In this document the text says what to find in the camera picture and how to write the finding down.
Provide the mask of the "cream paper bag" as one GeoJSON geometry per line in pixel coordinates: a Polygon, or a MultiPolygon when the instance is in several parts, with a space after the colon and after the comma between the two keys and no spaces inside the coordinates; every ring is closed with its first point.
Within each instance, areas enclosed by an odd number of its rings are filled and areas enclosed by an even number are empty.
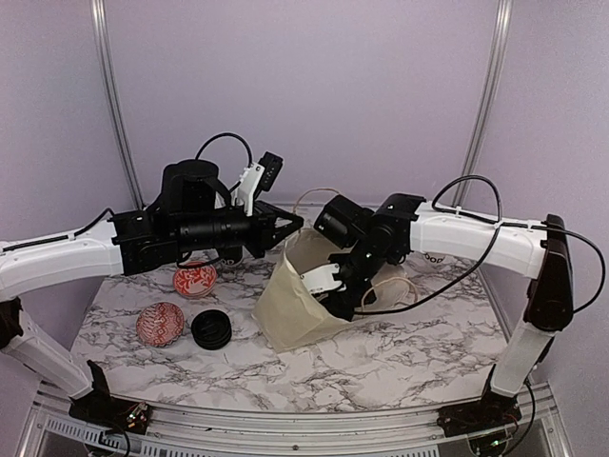
{"type": "MultiPolygon", "coordinates": [[[[328,292],[311,295],[300,275],[337,263],[343,285],[370,280],[373,287],[382,268],[397,266],[410,253],[411,225],[424,201],[421,196],[393,193],[377,209],[368,209],[337,195],[312,228],[291,235],[252,313],[271,347],[286,352],[348,328],[351,322],[334,317],[323,306],[328,292]]],[[[376,301],[372,287],[361,306],[376,301]]]]}

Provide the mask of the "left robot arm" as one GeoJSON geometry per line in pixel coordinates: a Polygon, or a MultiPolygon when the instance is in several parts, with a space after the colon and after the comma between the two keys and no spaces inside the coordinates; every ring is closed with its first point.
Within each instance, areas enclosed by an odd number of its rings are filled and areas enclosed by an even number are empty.
{"type": "Polygon", "coordinates": [[[1,350],[62,389],[101,424],[121,409],[103,371],[74,358],[23,310],[20,295],[90,277],[135,275],[181,263],[190,252],[213,249],[220,260],[248,251],[262,258],[300,229],[301,216],[259,200],[283,161],[266,153],[250,164],[235,190],[217,165],[188,159],[165,167],[161,191],[142,210],[100,217],[75,231],[1,247],[1,350]]]}

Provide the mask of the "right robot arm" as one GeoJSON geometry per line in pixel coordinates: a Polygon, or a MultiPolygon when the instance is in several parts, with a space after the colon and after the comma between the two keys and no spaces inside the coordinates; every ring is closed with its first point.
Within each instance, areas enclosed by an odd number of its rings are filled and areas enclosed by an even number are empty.
{"type": "Polygon", "coordinates": [[[466,215],[459,209],[439,209],[421,196],[394,193],[377,209],[336,196],[327,203],[314,228],[339,252],[301,278],[312,294],[324,294],[323,304],[336,317],[350,320],[384,265],[398,265],[412,253],[440,254],[505,268],[529,279],[528,302],[494,365],[484,395],[471,417],[490,427],[508,410],[532,368],[557,333],[573,320],[574,293],[568,244],[562,221],[466,215]]]}

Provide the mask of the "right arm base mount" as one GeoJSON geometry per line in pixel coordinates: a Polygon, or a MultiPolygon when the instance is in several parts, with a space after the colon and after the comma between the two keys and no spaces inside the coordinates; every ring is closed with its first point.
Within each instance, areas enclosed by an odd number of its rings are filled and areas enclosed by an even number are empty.
{"type": "Polygon", "coordinates": [[[480,399],[441,407],[438,414],[437,425],[445,437],[516,424],[522,417],[516,397],[505,397],[489,388],[480,399]]]}

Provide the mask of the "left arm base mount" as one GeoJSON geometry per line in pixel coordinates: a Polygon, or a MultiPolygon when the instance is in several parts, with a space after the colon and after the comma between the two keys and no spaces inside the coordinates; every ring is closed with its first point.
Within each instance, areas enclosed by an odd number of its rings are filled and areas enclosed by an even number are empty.
{"type": "Polygon", "coordinates": [[[87,365],[92,375],[90,390],[79,398],[69,398],[69,415],[115,431],[145,435],[152,407],[144,401],[113,396],[102,368],[92,361],[87,365]]]}

